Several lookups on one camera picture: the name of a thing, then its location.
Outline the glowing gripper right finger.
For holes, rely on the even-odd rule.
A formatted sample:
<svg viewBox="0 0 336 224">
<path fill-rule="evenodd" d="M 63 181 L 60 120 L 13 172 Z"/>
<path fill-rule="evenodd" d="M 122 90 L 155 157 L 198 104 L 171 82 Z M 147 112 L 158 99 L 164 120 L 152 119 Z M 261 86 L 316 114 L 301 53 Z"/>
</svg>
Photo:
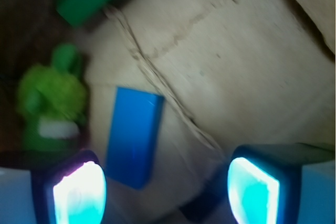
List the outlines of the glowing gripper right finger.
<svg viewBox="0 0 336 224">
<path fill-rule="evenodd" d="M 237 223 L 297 223 L 300 179 L 297 145 L 240 145 L 227 175 Z"/>
</svg>

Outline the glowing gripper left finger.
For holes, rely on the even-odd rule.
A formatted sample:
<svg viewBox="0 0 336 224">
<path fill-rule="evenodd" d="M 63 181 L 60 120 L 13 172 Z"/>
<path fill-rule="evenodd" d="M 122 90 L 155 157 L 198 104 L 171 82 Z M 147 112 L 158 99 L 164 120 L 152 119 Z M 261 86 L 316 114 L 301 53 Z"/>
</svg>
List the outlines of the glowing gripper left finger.
<svg viewBox="0 0 336 224">
<path fill-rule="evenodd" d="M 101 223 L 107 181 L 90 150 L 34 152 L 32 191 L 37 223 Z"/>
</svg>

